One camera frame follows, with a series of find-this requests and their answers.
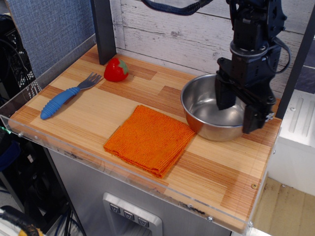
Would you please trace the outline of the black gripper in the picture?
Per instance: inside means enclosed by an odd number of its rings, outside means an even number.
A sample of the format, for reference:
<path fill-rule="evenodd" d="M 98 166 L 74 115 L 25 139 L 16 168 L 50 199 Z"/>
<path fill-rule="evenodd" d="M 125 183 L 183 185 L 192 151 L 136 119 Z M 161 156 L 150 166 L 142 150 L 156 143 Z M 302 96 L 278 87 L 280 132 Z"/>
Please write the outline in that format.
<path fill-rule="evenodd" d="M 260 129 L 272 117 L 276 103 L 270 82 L 277 74 L 281 54 L 279 45 L 264 45 L 258 50 L 231 46 L 232 59 L 219 58 L 215 78 L 216 103 L 219 110 L 245 103 L 243 133 Z"/>

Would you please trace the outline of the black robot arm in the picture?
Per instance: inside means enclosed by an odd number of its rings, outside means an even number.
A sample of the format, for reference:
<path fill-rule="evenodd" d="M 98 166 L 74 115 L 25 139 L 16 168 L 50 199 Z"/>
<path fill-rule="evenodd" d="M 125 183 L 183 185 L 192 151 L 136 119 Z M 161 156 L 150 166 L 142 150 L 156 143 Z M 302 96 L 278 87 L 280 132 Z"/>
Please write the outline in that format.
<path fill-rule="evenodd" d="M 232 59 L 217 63 L 215 91 L 217 107 L 232 107 L 239 98 L 245 103 L 243 133 L 260 129 L 273 117 L 276 103 L 271 80 L 287 67 L 277 70 L 281 50 L 290 49 L 277 37 L 287 17 L 279 0 L 229 0 L 233 40 Z"/>

